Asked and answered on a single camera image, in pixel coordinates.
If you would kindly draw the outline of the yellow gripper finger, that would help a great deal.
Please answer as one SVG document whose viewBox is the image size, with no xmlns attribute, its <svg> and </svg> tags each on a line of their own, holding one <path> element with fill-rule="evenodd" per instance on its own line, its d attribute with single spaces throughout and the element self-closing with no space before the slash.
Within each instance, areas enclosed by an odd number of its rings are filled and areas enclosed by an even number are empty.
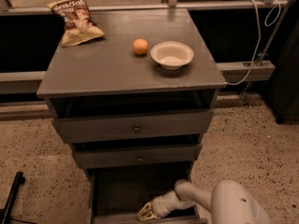
<svg viewBox="0 0 299 224">
<path fill-rule="evenodd" d="M 139 215 L 140 215 L 141 213 L 149 213 L 149 212 L 152 213 L 151 202 L 146 203 L 146 204 L 141 208 L 141 210 L 138 212 L 137 217 L 139 218 Z"/>
<path fill-rule="evenodd" d="M 160 217 L 158 217 L 157 215 L 149 212 L 149 213 L 141 213 L 139 215 L 139 219 L 142 221 L 146 221 L 146 220 L 152 220 L 152 219 L 160 219 Z"/>
</svg>

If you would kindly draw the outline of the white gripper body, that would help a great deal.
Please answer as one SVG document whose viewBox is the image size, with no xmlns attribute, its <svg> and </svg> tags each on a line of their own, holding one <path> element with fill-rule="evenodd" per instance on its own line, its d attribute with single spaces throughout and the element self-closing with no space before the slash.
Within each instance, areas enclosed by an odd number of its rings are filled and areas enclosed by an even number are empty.
<svg viewBox="0 0 299 224">
<path fill-rule="evenodd" d="M 170 214 L 163 196 L 155 197 L 151 201 L 151 210 L 156 218 L 163 218 Z"/>
</svg>

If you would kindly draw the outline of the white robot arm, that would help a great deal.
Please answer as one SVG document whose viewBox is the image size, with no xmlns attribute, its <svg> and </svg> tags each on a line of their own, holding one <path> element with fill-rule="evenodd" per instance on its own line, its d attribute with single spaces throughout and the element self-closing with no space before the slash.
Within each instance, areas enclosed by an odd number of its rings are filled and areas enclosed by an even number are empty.
<svg viewBox="0 0 299 224">
<path fill-rule="evenodd" d="M 180 179 L 172 190 L 155 197 L 138 212 L 141 221 L 160 219 L 175 210 L 204 207 L 213 224 L 270 224 L 270 217 L 257 200 L 234 180 L 220 181 L 211 192 Z"/>
</svg>

